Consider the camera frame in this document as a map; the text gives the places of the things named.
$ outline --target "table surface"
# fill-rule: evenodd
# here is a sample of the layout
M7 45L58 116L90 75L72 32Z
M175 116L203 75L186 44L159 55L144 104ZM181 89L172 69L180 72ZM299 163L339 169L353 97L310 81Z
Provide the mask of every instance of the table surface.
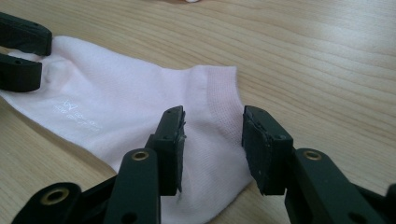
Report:
M377 193L396 182L396 1L2 0L0 11L162 67L236 65L242 102L296 148ZM52 183L85 190L115 174L3 99L0 120L0 223ZM283 200L251 183L210 223L288 223Z

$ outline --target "brass screw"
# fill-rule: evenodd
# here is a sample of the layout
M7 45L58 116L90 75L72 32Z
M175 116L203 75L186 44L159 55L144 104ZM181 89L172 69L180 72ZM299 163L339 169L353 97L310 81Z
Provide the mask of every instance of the brass screw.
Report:
M146 151L138 151L132 155L132 159L134 161L143 161L149 157L149 154Z
M56 188L48 191L41 198L40 202L44 205L53 205L63 201L69 195L69 189L67 188Z
M307 150L304 152L304 156L311 161L320 161L321 160L321 155L315 151Z

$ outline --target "white cloth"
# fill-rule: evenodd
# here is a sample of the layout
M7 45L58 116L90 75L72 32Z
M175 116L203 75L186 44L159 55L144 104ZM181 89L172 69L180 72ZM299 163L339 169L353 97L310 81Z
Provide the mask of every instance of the white cloth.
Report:
M0 95L116 171L126 152L155 133L164 110L183 105L183 191L162 197L163 223L207 222L251 180L235 67L161 68L66 36L53 39L48 57L12 56L43 63L41 88Z

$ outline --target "wooden table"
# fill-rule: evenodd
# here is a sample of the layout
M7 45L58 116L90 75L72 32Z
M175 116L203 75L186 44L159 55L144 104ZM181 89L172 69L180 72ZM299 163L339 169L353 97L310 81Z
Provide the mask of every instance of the wooden table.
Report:
M243 103L269 111L295 147L380 194L396 182L395 1L2 0L0 11L163 67L236 65ZM0 120L0 223L47 185L85 190L115 174L3 99ZM211 223L288 222L283 197L252 183Z

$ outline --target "fabric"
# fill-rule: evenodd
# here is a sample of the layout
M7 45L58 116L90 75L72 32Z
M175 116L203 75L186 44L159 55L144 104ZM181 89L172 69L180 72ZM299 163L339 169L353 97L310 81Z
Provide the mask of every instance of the fabric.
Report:
M163 223L205 223L251 180L235 67L161 68L66 36L53 39L48 57L11 54L43 63L41 88L0 95L115 171L126 152L155 133L163 111L183 105L183 191L162 197Z

